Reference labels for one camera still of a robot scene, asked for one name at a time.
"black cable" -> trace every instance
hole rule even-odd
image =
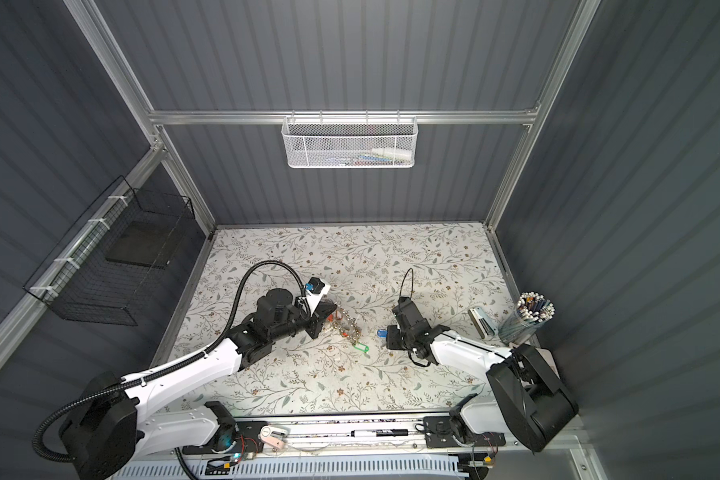
[[[173,449],[173,453],[176,454],[176,459],[179,460],[179,466],[181,466],[182,471],[184,472],[184,475],[190,478],[190,480],[200,480],[195,474],[192,473],[192,470],[190,470],[190,466],[186,464],[186,461],[184,460],[184,456],[181,455],[181,448],[176,447]]]
[[[518,364],[518,360],[516,358],[512,358],[512,360],[509,360],[507,362],[507,365],[509,366],[510,372],[514,374],[515,377],[517,377],[518,382],[520,382],[520,385],[522,386],[522,377],[520,376],[520,365]],[[522,387],[524,390],[524,393],[527,395],[528,390],[526,390],[524,387]],[[528,427],[528,410],[525,406],[525,395],[521,395],[520,398],[523,400],[523,430],[525,431],[526,438],[529,438],[530,435],[528,435],[528,430],[530,429]]]
[[[413,362],[414,365],[416,365],[416,366],[422,366],[423,368],[427,368],[428,366],[430,366],[430,365],[432,364],[432,362],[430,362],[429,360],[427,360],[427,365],[425,365],[425,364],[423,364],[423,363],[419,363],[419,362],[417,362],[416,360],[413,360],[413,356],[411,355],[411,351],[410,351],[410,350],[408,351],[408,359],[411,360],[411,362]]]
[[[259,444],[256,443],[256,440],[254,440],[253,438],[250,438],[250,437],[242,437],[243,445],[246,444],[246,440],[250,440],[251,442],[253,442],[253,447],[256,449],[256,453],[258,454],[259,453]]]
[[[400,295],[398,295],[398,298],[403,296],[403,283],[405,283],[405,279],[408,278],[408,273],[411,273],[411,296],[410,299],[413,299],[413,267],[409,268],[407,272],[405,272],[405,275],[403,275],[403,281],[400,282]]]
[[[442,332],[441,335],[444,335],[444,336],[448,337],[449,339],[456,340],[457,342],[466,343],[467,345],[473,346],[473,347],[476,348],[476,349],[485,350],[486,352],[491,352],[491,353],[493,353],[494,355],[499,356],[499,357],[501,357],[501,358],[504,359],[504,360],[507,360],[507,359],[509,358],[509,357],[507,357],[507,356],[501,355],[501,354],[500,354],[499,352],[497,352],[496,350],[492,350],[492,349],[487,348],[486,346],[475,345],[474,343],[470,343],[470,342],[468,342],[468,341],[466,341],[466,340],[464,340],[464,339],[460,339],[460,338],[457,338],[457,337],[455,337],[455,336],[450,336],[447,332]]]
[[[235,301],[232,304],[232,311],[230,312],[230,318],[227,320],[226,325],[224,325],[224,330],[222,330],[221,334],[219,335],[216,340],[213,341],[208,347],[206,347],[203,351],[198,352],[197,354],[193,355],[192,357],[182,360],[181,362],[178,362],[172,366],[166,367],[163,370],[159,370],[157,372],[151,373],[149,375],[146,375],[140,379],[131,380],[130,382],[123,382],[118,383],[117,385],[112,385],[110,387],[107,387],[105,389],[101,389],[98,392],[91,393],[89,395],[83,396],[81,398],[78,398],[77,400],[74,400],[73,402],[67,403],[67,405],[59,408],[56,412],[51,413],[45,420],[42,421],[42,423],[39,425],[38,429],[35,430],[34,435],[32,436],[32,449],[35,453],[37,453],[41,458],[45,458],[46,460],[50,460],[52,462],[61,462],[61,463],[70,463],[74,460],[74,458],[66,453],[58,453],[54,452],[50,448],[48,448],[45,445],[45,441],[43,440],[43,436],[45,435],[45,432],[48,430],[48,428],[53,425],[54,422],[56,422],[59,418],[64,416],[64,414],[71,412],[72,410],[76,409],[79,406],[82,406],[88,402],[91,402],[97,398],[105,397],[108,395],[111,395],[113,393],[118,392],[124,392],[127,389],[133,388],[137,385],[141,385],[142,382],[151,382],[154,379],[159,379],[160,377],[164,375],[168,375],[169,373],[173,373],[176,370],[182,369],[185,366],[196,362],[197,360],[200,360],[201,358],[204,358],[206,354],[211,353],[213,350],[215,350],[219,344],[226,338],[227,333],[230,332],[230,329],[232,328],[232,322],[235,319],[235,314],[237,313],[237,307],[240,304],[240,297],[242,296],[242,289],[246,284],[246,281],[248,280],[248,277],[254,272],[254,270],[258,269],[261,266],[264,265],[279,265],[288,272],[293,275],[293,278],[296,279],[296,282],[298,283],[298,292],[301,296],[304,296],[304,283],[302,283],[302,279],[298,276],[298,273],[290,267],[290,265],[284,264],[281,261],[278,260],[264,260],[259,262],[258,264],[254,264],[251,266],[248,271],[242,276],[240,279],[240,284],[237,287],[237,293],[235,294]]]
[[[480,480],[480,472],[478,472],[478,467],[474,466],[476,461],[474,460],[474,444],[472,444],[472,468],[474,468],[474,476],[478,477],[478,480]]]

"black bracket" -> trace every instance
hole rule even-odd
[[[228,453],[234,454],[234,453],[241,453],[242,452],[242,442],[246,442],[246,452],[250,452],[253,448],[253,443],[256,444],[256,451],[261,452],[264,448],[264,442],[261,441],[259,438],[259,432],[261,431],[262,427],[267,426],[267,422],[237,422],[236,423],[236,430],[233,433],[234,439],[238,441],[237,445],[230,450]],[[240,436],[243,436],[245,438],[250,438],[250,440],[243,440],[240,441]],[[204,446],[195,447],[195,446],[186,446],[182,447],[181,452],[184,455],[212,455],[213,454],[213,447],[214,445],[212,442],[209,442],[205,444]]]
[[[463,447],[454,437],[451,429],[451,417],[448,415],[424,417],[424,438],[427,441],[427,448],[450,448]],[[486,432],[477,435],[475,447],[501,447],[507,445],[507,439],[503,433]]]

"white bottle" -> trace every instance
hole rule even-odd
[[[411,157],[413,156],[412,151],[406,150],[404,148],[372,148],[371,152],[389,159],[402,160],[407,162],[411,161]]]

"zip tie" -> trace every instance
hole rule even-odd
[[[106,224],[106,218],[91,218],[90,220],[88,220],[88,223],[90,222],[99,222],[104,225],[107,230],[110,229],[110,226]]]
[[[125,206],[128,206],[128,200],[126,200],[126,197],[124,195],[110,195],[107,198],[117,198],[118,200],[122,200]]]
[[[67,258],[54,259],[54,262],[67,262],[67,263],[71,264],[75,270],[80,269],[80,265],[76,261],[74,261],[74,258],[72,258],[71,256],[68,256]]]
[[[50,292],[53,296],[58,296],[56,288],[53,285],[48,286],[31,286],[29,290],[42,290],[43,292]]]

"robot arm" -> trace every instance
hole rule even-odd
[[[77,407],[61,426],[59,437],[81,480],[107,478],[132,458],[175,447],[208,445],[216,452],[228,450],[238,435],[234,418],[221,403],[207,402],[189,411],[157,411],[205,383],[259,361],[276,340],[302,330],[317,338],[336,309],[336,304],[322,301],[330,288],[313,277],[305,297],[296,302],[288,290],[270,290],[257,301],[256,312],[229,329],[215,349],[208,351],[206,346],[120,379],[108,372],[92,380],[82,397],[122,383],[134,386]],[[199,353],[202,358],[176,368]],[[175,370],[146,380],[171,367]]]
[[[514,350],[487,346],[446,326],[430,326],[404,296],[392,312],[398,324],[387,328],[387,348],[407,350],[417,366],[442,364],[488,380],[496,403],[475,396],[451,411],[457,438],[469,442],[484,432],[511,432],[530,450],[540,452],[578,413],[573,396],[532,346]]]

